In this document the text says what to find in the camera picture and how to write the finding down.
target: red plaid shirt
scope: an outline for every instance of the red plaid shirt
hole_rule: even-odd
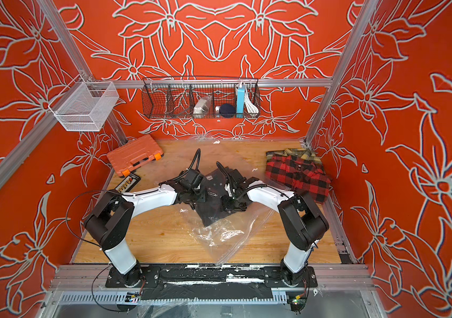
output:
[[[331,179],[323,165],[296,156],[274,155],[267,161],[265,174],[272,180],[291,187],[293,191],[309,191],[317,203],[324,203]]]

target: black wire basket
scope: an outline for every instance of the black wire basket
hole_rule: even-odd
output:
[[[215,76],[145,77],[142,90],[143,114],[148,118],[256,118],[260,114],[258,79]],[[245,84],[249,101],[258,109],[242,113],[221,114],[216,107],[229,104],[237,109],[235,85]],[[212,104],[206,114],[195,114],[194,106],[210,96]]]

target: metal bar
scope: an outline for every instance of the metal bar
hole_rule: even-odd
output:
[[[276,305],[286,304],[287,297],[285,292],[278,290],[272,291],[272,298],[255,298],[255,299],[190,299],[190,298],[173,298],[173,299],[153,299],[140,300],[133,303],[126,303],[128,291],[110,291],[97,290],[94,292],[97,303],[103,305],[137,305],[137,306],[164,306],[170,303],[185,303],[193,305]],[[96,302],[92,298],[91,291],[65,291],[61,298],[60,305],[95,305]]]
[[[142,89],[145,83],[142,80],[114,80],[115,87],[117,89]],[[238,83],[238,79],[227,78],[222,80],[216,79],[204,79],[204,80],[176,80],[176,79],[157,79],[147,81],[146,85],[203,85],[203,84],[234,84]],[[103,89],[107,87],[111,81],[95,81],[93,84],[97,89]],[[332,84],[331,78],[262,78],[258,80],[258,87],[271,88],[271,87],[329,87]]]
[[[360,39],[364,33],[364,30],[366,29],[366,26],[368,25],[369,19],[373,15],[373,12],[375,11],[376,5],[378,4],[378,0],[366,0],[364,1],[364,4],[362,6],[362,10],[360,11],[360,14],[357,18],[357,21],[355,22],[350,37],[348,38],[348,41],[346,42],[346,46],[343,50],[343,54],[341,54],[341,57],[339,58],[339,62],[337,62],[337,67],[334,70],[334,73],[332,74],[332,83],[330,87],[327,89],[327,92],[323,96],[323,99],[318,106],[318,109],[316,110],[315,116],[312,120],[311,126],[309,127],[309,130],[306,134],[306,147],[311,147],[312,138],[316,135],[316,132],[318,131],[318,128],[320,126],[320,123],[322,122],[323,117],[325,116],[325,112],[329,108],[332,98],[334,98],[334,95],[336,94],[337,90],[339,89],[339,85],[341,84],[341,81],[343,80],[343,77],[346,73],[346,69],[348,68],[348,65],[350,64],[350,60],[353,57],[353,54],[355,53],[355,50],[357,49],[358,43],[360,42]]]
[[[109,113],[109,116],[107,117],[107,122],[109,123],[111,129],[118,138],[118,142],[120,143],[120,145],[126,144],[129,140],[127,139],[127,136],[125,135],[124,130],[121,128],[120,123],[118,122],[118,119],[116,118],[113,111]]]
[[[279,264],[256,264],[279,266]],[[49,290],[90,290],[93,280],[107,264],[62,265],[56,271]],[[309,264],[313,267],[318,281],[317,289],[326,290],[374,290],[368,267],[365,264]],[[108,271],[103,271],[95,281],[94,288],[103,287]],[[128,288],[108,290],[131,290]]]
[[[76,45],[76,42],[72,38],[65,22],[63,21],[58,9],[54,5],[52,0],[37,0],[38,5],[46,19],[51,24],[54,32],[57,34],[58,39],[60,39],[60,43],[63,45],[65,51],[69,55],[70,59],[74,63],[77,71],[83,77],[85,82],[95,81],[92,71],[88,67],[88,64],[84,60],[83,54]]]
[[[46,297],[44,298],[45,307],[41,307],[37,314],[36,318],[52,318],[58,309],[58,305],[60,304],[60,300],[64,295],[63,291],[49,291],[46,293]]]
[[[53,106],[54,110],[61,107],[63,102],[77,89],[78,85],[73,85]],[[30,156],[32,151],[44,139],[57,123],[57,119],[51,112],[40,120],[40,122],[24,137],[17,146],[0,163],[0,189],[16,172],[19,166]]]
[[[322,204],[322,207],[323,207],[323,213],[325,215],[325,218],[328,221],[329,229],[331,230],[332,237],[337,246],[337,250],[338,251],[341,251],[341,250],[346,251],[348,253],[348,256],[350,256],[351,261],[354,264],[357,263],[357,258],[353,254],[353,250],[350,245],[350,241],[348,240],[345,230],[344,230],[343,226],[341,225],[339,217],[336,213],[336,208],[334,207],[334,204],[332,203],[332,199],[330,196],[327,197],[327,200],[325,200],[325,203]]]
[[[387,314],[383,309],[380,297],[375,290],[361,290],[360,295],[366,306],[369,318],[387,318]]]

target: black cable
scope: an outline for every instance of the black cable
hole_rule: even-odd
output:
[[[92,298],[94,299],[94,302],[99,305],[100,308],[102,309],[106,309],[107,311],[112,311],[112,312],[124,312],[122,310],[115,310],[115,309],[109,309],[106,308],[104,306],[102,306],[101,304],[99,304],[99,302],[97,301],[97,299],[95,299],[95,295],[94,295],[94,285],[95,285],[95,281],[97,280],[97,278],[99,278],[100,274],[102,274],[105,270],[107,270],[109,268],[109,264],[106,266],[105,269],[103,269],[102,271],[100,271],[99,274],[97,274],[97,276],[94,278],[94,281],[92,282]]]
[[[189,169],[192,169],[192,166],[194,166],[194,163],[196,162],[196,160],[197,160],[197,162],[196,162],[196,170],[199,172],[198,168],[199,168],[199,159],[200,159],[200,157],[201,157],[201,149],[198,148],[196,150],[196,153],[194,154],[194,158],[192,158],[192,162],[191,162],[191,165],[189,166],[189,168],[187,168],[187,170],[185,170],[185,171],[182,171],[178,176],[174,177],[173,179],[169,179],[168,181],[177,180],[177,179],[183,177],[184,175],[186,175],[187,172],[189,171]]]
[[[268,187],[266,184],[262,183],[262,184],[256,184],[254,186],[250,186],[247,189],[244,190],[244,192],[242,192],[239,196],[237,196],[237,200],[241,199],[242,196],[244,196],[246,193],[248,193],[250,190],[255,189],[255,188],[266,188]]]
[[[250,190],[252,190],[252,189],[255,189],[255,188],[265,188],[265,187],[274,189],[275,191],[279,192],[279,193],[281,194],[281,196],[284,195],[284,196],[287,197],[288,199],[290,198],[290,197],[287,196],[284,192],[281,192],[279,189],[274,188],[274,187],[272,187],[272,186],[269,186],[268,184],[256,184],[256,185],[254,185],[254,186],[250,186],[250,187],[248,187],[247,189],[245,189],[244,192],[242,192],[242,193],[237,197],[237,200],[240,199],[240,198],[242,198],[242,196],[244,196],[246,193],[248,193],[248,191],[250,191]]]
[[[143,194],[153,193],[153,192],[157,192],[157,191],[159,191],[159,190],[157,189],[157,190],[150,191],[150,192],[146,192],[146,193],[143,193]],[[69,229],[69,232],[70,232],[72,235],[74,235],[75,237],[77,237],[78,239],[82,240],[83,242],[87,242],[87,243],[93,244],[93,245],[98,246],[99,248],[101,248],[100,245],[98,245],[98,244],[96,244],[96,243],[94,243],[94,242],[90,242],[90,241],[88,241],[88,240],[85,240],[84,238],[82,238],[82,237],[80,237],[80,236],[77,236],[76,233],[72,232],[72,230],[70,229],[70,226],[69,226],[69,211],[70,211],[70,207],[71,207],[72,203],[74,203],[74,201],[75,201],[77,198],[79,198],[80,196],[82,196],[82,195],[84,195],[84,194],[89,194],[89,193],[92,193],[92,192],[110,192],[110,193],[113,193],[113,194],[116,194],[116,195],[123,195],[123,196],[136,196],[136,195],[135,195],[135,194],[121,194],[121,193],[118,193],[118,192],[116,192],[116,191],[111,191],[111,190],[89,190],[89,191],[83,192],[83,193],[81,193],[81,194],[78,194],[78,195],[70,202],[69,207],[67,208],[67,212],[65,213],[65,224],[67,225],[67,228]]]
[[[232,177],[231,177],[231,175],[226,171],[226,168],[224,168],[224,166],[221,164],[221,162],[219,162],[219,161],[216,161],[215,162],[215,165],[217,166],[217,168],[219,169],[219,171],[221,171],[221,173],[224,175],[224,177],[226,178],[226,184],[228,184],[229,185],[229,190],[230,191],[233,191],[235,188],[234,188],[234,185],[233,185],[233,182],[232,182]]]
[[[306,302],[307,302],[307,297],[309,297],[309,289],[311,289],[311,272],[309,271],[309,267],[307,267],[307,263],[306,263],[306,271],[307,271],[307,295],[306,295]]]

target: wire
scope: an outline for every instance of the wire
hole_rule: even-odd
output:
[[[221,173],[224,175],[224,177],[226,178],[226,183],[229,185],[229,190],[233,191],[234,189],[234,185],[232,182],[232,178],[230,178],[230,174],[226,171],[226,169],[224,168],[224,166],[221,164],[221,162],[216,161],[215,165],[217,166],[217,168],[219,169],[219,171],[221,171]]]
[[[182,171],[178,176],[174,177],[173,179],[169,179],[168,181],[177,180],[177,179],[183,177],[184,175],[186,175],[187,172],[192,168],[192,166],[194,166],[194,163],[196,162],[196,160],[197,160],[197,162],[196,162],[196,170],[199,172],[198,168],[199,168],[199,159],[200,159],[200,157],[201,157],[201,149],[198,148],[196,150],[196,153],[194,154],[194,158],[192,158],[192,162],[191,162],[191,165],[189,166],[189,168],[187,168],[187,170],[185,170],[185,171]]]
[[[146,193],[142,193],[142,194],[153,193],[153,192],[157,192],[157,191],[159,191],[159,190],[157,189],[157,190],[146,192]],[[67,212],[65,213],[65,224],[67,225],[67,228],[69,229],[69,232],[72,235],[74,235],[75,237],[77,237],[78,239],[82,240],[83,242],[87,242],[87,243],[93,244],[95,246],[98,246],[99,248],[102,248],[100,245],[98,245],[98,244],[96,244],[94,242],[85,240],[84,238],[78,236],[76,233],[72,232],[72,230],[70,229],[70,226],[69,226],[69,211],[70,211],[70,207],[71,207],[72,203],[74,203],[74,201],[77,198],[79,198],[80,196],[85,195],[85,194],[89,194],[89,193],[92,193],[92,192],[110,192],[110,193],[113,193],[113,194],[116,194],[116,195],[121,195],[121,196],[136,196],[136,195],[135,194],[125,194],[125,193],[121,194],[121,193],[119,193],[117,191],[111,191],[111,190],[89,190],[89,191],[85,191],[85,192],[83,192],[81,194],[78,194],[74,199],[72,199],[72,201],[70,201],[69,207],[67,208]]]
[[[247,108],[247,112],[251,115],[258,114],[258,108],[249,100],[249,96],[247,94],[244,95],[244,104]]]
[[[252,190],[252,189],[255,189],[255,188],[271,188],[271,189],[274,189],[275,191],[277,191],[277,192],[279,192],[280,194],[281,194],[281,196],[285,196],[285,197],[287,197],[288,199],[290,198],[289,196],[287,196],[284,192],[281,192],[278,188],[274,188],[274,187],[272,187],[272,186],[269,186],[268,184],[256,184],[256,185],[254,185],[254,186],[250,186],[250,187],[248,187],[247,189],[245,189],[244,190],[244,192],[242,192],[238,197],[237,197],[237,200],[238,199],[240,199],[240,198],[242,198],[242,196],[244,196],[246,193],[248,193],[248,191],[250,191],[250,190]]]
[[[306,271],[307,271],[307,281],[309,282],[309,284],[307,284],[307,295],[306,295],[306,299],[307,297],[309,297],[309,289],[311,289],[311,272],[309,271],[309,267],[307,267],[307,263],[306,263]]]
[[[145,287],[145,283],[146,283],[146,279],[144,276],[142,276],[141,279],[143,280],[143,285],[141,285],[141,288],[140,288],[140,299],[141,299],[141,293],[143,291],[143,287]]]
[[[109,309],[109,308],[106,308],[106,307],[104,307],[104,306],[102,306],[101,304],[99,304],[99,302],[97,301],[97,299],[95,299],[95,295],[94,295],[94,285],[95,285],[95,281],[97,280],[97,278],[99,278],[99,276],[100,276],[100,274],[102,274],[105,270],[107,270],[109,268],[109,264],[107,265],[107,267],[105,268],[105,269],[103,269],[102,271],[100,271],[100,273],[99,274],[97,274],[97,276],[94,278],[94,281],[92,282],[92,298],[94,299],[94,302],[97,304],[97,305],[99,305],[99,307],[100,308],[102,308],[102,309],[106,309],[107,311],[112,311],[112,312],[124,312],[124,311],[122,311],[122,310],[115,310],[115,309]]]
[[[304,282],[304,292],[299,295],[299,297],[301,298],[306,295],[306,286],[307,286],[307,281],[305,279],[302,279],[302,281]]]

